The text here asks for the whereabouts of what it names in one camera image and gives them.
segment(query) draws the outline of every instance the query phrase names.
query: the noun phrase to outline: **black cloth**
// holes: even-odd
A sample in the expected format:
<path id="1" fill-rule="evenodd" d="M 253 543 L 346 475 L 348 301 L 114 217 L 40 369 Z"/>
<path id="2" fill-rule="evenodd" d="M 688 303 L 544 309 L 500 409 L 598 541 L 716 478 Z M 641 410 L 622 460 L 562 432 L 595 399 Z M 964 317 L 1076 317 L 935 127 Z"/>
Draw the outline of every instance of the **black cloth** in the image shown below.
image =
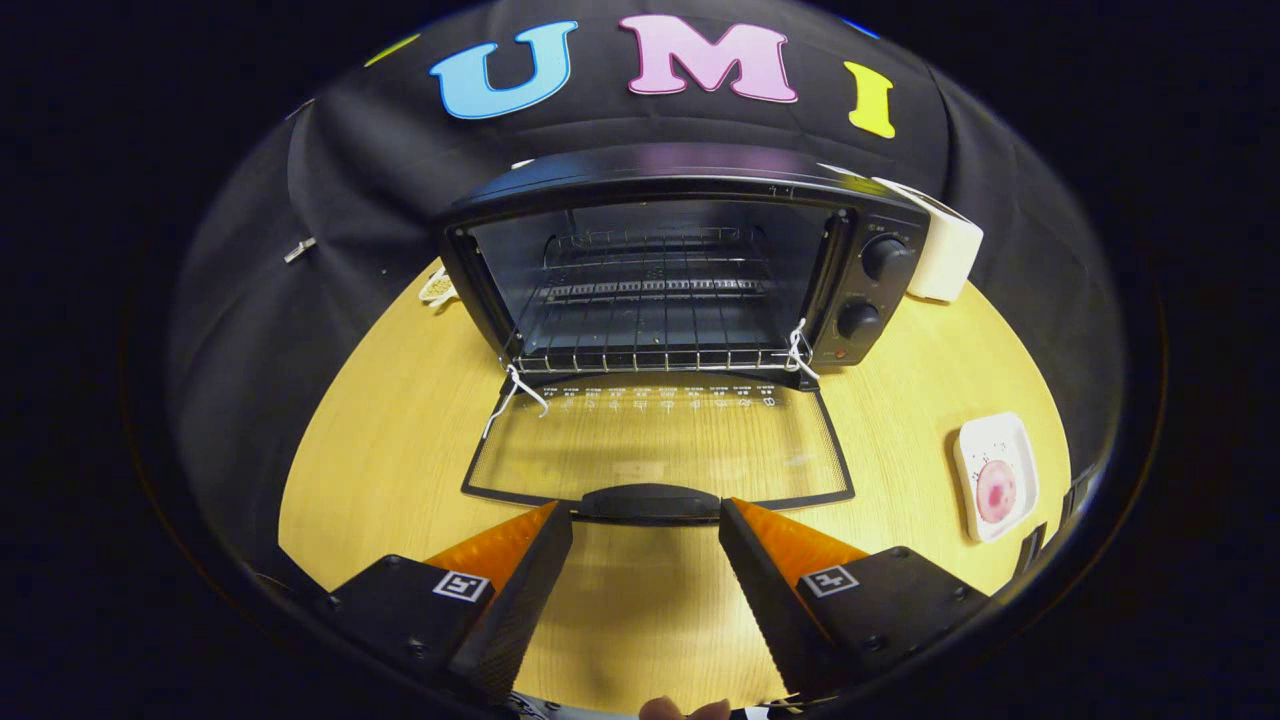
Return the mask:
<path id="1" fill-rule="evenodd" d="M 680 15 L 712 41 L 739 22 L 783 32 L 799 101 L 737 96 L 728 87 L 736 70 L 716 92 L 690 83 L 675 95 L 632 94 L 639 55 L 618 20 L 637 13 Z M 568 35 L 572 74 L 558 94 L 486 120 L 444 111 L 428 68 L 493 41 L 490 83 L 517 85 L 532 64 L 512 37 L 563 19 L 579 28 Z M 1123 359 L 1098 241 L 1036 152 L 913 54 L 820 10 L 764 0 L 498 3 L 421 32 L 339 77 L 253 150 L 210 209 L 178 279 L 165 387 L 179 456 L 212 525 L 260 571 L 297 577 L 276 544 L 293 454 L 344 360 L 435 256 L 433 217 L 512 163 L 596 146 L 782 147 L 954 204 L 986 231 L 972 279 L 1044 374 L 1073 473 L 1105 455 Z M 845 60 L 892 79 L 895 138 L 849 122 L 855 86 Z M 308 237 L 317 245 L 284 264 Z"/>

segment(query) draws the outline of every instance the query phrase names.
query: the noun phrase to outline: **screw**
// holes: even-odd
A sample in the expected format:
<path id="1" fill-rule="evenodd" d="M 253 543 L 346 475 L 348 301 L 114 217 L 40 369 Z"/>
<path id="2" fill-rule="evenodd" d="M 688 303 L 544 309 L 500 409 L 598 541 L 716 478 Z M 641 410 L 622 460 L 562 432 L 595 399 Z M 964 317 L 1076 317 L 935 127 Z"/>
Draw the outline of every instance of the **screw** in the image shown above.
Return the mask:
<path id="1" fill-rule="evenodd" d="M 413 660 L 422 660 L 426 657 L 426 646 L 417 638 L 410 638 L 408 642 L 404 643 L 404 650 L 408 651 L 408 656 Z"/>

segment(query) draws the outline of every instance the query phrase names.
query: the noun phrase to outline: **white box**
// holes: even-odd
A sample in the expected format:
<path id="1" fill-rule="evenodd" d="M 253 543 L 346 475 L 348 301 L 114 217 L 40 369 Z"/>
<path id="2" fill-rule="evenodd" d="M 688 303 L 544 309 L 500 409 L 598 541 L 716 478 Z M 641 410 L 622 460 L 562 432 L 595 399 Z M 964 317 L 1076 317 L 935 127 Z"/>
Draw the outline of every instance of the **white box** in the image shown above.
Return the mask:
<path id="1" fill-rule="evenodd" d="M 905 184 L 872 178 L 929 213 L 929 234 L 906 291 L 916 297 L 952 302 L 960 297 L 982 247 L 982 228 L 941 201 Z"/>

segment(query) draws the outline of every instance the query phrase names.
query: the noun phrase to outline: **control panel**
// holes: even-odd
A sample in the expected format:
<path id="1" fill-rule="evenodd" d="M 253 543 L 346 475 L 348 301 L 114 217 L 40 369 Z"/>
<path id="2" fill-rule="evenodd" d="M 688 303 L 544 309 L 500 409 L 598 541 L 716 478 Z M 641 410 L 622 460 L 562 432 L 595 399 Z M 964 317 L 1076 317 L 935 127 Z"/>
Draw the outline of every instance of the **control panel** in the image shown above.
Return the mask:
<path id="1" fill-rule="evenodd" d="M 923 217 L 870 211 L 849 223 L 844 270 L 814 336 L 814 364 L 852 365 L 867 356 L 911 282 L 928 232 Z"/>

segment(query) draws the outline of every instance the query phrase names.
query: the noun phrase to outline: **oven door handle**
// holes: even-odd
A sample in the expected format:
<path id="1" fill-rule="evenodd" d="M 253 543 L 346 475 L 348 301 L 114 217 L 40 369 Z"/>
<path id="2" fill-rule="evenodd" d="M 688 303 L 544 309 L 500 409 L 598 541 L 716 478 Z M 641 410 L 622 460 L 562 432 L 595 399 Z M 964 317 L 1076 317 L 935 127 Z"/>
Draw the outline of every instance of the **oven door handle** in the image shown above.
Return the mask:
<path id="1" fill-rule="evenodd" d="M 635 483 L 598 489 L 582 496 L 580 520 L 628 525 L 687 525 L 719 520 L 719 497 L 663 483 Z"/>

